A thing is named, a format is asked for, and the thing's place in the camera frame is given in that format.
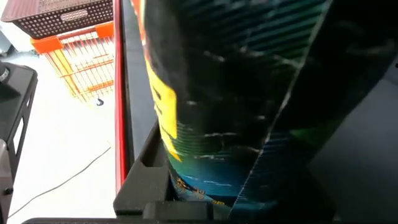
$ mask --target brown basket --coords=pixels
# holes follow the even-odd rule
[[[1,20],[41,39],[112,21],[113,0],[8,0]]]

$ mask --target black metal stand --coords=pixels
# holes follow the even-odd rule
[[[0,62],[0,75],[0,224],[3,224],[7,222],[37,73],[29,67]]]

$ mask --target black plastic part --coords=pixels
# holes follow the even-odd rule
[[[227,221],[181,221],[181,220],[150,220],[150,219],[136,219],[128,218],[32,218],[25,221],[23,224],[56,224],[56,223],[71,223],[71,224],[230,224],[237,222]]]
[[[213,220],[213,205],[206,202],[150,202],[145,206],[144,219]]]
[[[142,215],[149,202],[165,201],[169,167],[157,122],[113,203],[116,215]]]
[[[37,86],[37,73],[35,70],[11,63],[2,64],[9,70],[9,75],[0,83],[0,95],[2,95],[0,97],[0,139],[6,143],[11,178],[7,182],[3,178],[0,182],[0,188],[3,188],[0,189],[0,211],[2,211],[0,212],[0,224],[7,221],[13,193],[12,185],[16,177],[19,159],[21,158],[30,110]],[[21,136],[16,139],[18,143],[15,146],[14,137],[20,124],[23,125]],[[7,168],[0,164],[0,173],[7,173],[7,170],[3,169]]]

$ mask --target cylindrical container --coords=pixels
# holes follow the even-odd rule
[[[233,219],[277,207],[391,52],[347,52],[328,0],[133,3],[178,198]]]

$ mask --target white floor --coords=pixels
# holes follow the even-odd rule
[[[86,171],[35,199],[8,224],[34,217],[114,217],[114,95],[105,98],[103,106],[90,109],[71,97],[46,59],[23,53],[3,61],[27,65],[39,74],[10,214],[112,146]]]

